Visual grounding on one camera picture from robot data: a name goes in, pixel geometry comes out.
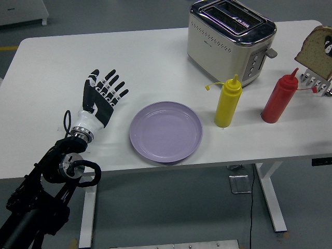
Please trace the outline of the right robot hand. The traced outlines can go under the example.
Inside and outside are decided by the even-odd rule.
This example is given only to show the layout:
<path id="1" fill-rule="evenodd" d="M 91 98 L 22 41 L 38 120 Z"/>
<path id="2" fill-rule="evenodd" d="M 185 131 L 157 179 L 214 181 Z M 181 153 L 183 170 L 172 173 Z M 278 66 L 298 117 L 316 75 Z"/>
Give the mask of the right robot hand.
<path id="1" fill-rule="evenodd" d="M 325 37 L 324 51 L 328 56 L 331 57 L 331 54 L 332 54 L 332 41 L 331 41 L 331 36 L 329 36 L 329 35 L 327 35 Z"/>

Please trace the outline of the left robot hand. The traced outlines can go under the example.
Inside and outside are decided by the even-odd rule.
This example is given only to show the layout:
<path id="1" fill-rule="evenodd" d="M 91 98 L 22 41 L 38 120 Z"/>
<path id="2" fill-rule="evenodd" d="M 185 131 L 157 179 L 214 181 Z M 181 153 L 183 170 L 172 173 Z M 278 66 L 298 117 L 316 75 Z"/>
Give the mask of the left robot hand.
<path id="1" fill-rule="evenodd" d="M 85 80 L 82 99 L 82 110 L 79 112 L 79 123 L 71 130 L 82 127 L 92 132 L 92 127 L 82 124 L 84 119 L 90 120 L 98 127 L 106 127 L 114 112 L 117 103 L 129 90 L 125 88 L 125 82 L 119 82 L 119 75 L 111 70 L 103 79 L 98 80 L 99 70 L 95 69 Z"/>

